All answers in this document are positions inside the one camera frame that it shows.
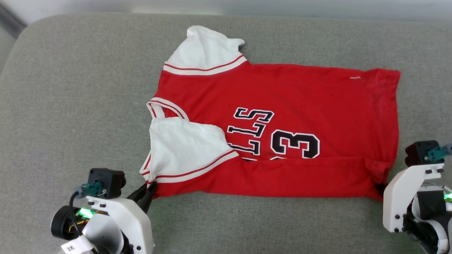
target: sofa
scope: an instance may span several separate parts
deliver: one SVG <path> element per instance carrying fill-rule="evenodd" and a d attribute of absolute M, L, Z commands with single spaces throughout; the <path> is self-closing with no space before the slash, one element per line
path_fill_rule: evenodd
<path fill-rule="evenodd" d="M 66 14 L 28 26 L 0 76 L 0 253 L 61 252 L 55 212 L 91 168 L 140 187 L 149 152 L 146 102 L 191 25 L 242 38 L 251 63 L 401 71 L 399 150 L 452 142 L 452 26 L 366 20 L 182 14 Z M 446 160 L 439 182 L 452 184 Z M 85 206 L 76 200 L 76 206 Z M 261 198 L 187 193 L 152 202 L 155 254 L 421 254 L 382 225 L 368 198 Z"/>

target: printed number 3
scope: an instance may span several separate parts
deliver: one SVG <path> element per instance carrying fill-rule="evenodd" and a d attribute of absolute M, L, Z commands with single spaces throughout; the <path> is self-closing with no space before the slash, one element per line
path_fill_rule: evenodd
<path fill-rule="evenodd" d="M 264 132 L 264 129 L 266 125 L 264 123 L 269 123 L 271 119 L 274 116 L 274 112 L 268 111 L 268 110 L 261 110 L 261 109 L 252 109 L 248 110 L 247 108 L 237 108 L 234 113 L 234 118 L 236 119 L 249 119 L 256 121 L 253 123 L 254 130 L 249 129 L 242 129 L 237 128 L 235 126 L 229 125 L 227 128 L 228 133 L 242 133 L 246 135 L 252 135 L 254 138 L 260 138 Z M 300 149 L 301 143 L 307 144 L 306 149 L 302 149 L 302 158 L 315 158 L 320 154 L 320 140 L 313 134 L 306 134 L 306 133 L 293 133 L 293 132 L 287 132 L 283 130 L 275 130 L 272 133 L 271 137 L 271 149 L 274 153 L 285 155 L 286 154 L 286 145 L 282 144 L 283 139 L 288 140 L 288 147 L 289 148 L 295 148 Z M 243 147 L 238 145 L 233 145 L 229 143 L 229 145 L 240 151 L 249 152 L 253 155 L 260 155 L 260 141 L 258 140 L 248 140 L 248 144 L 251 147 Z"/>

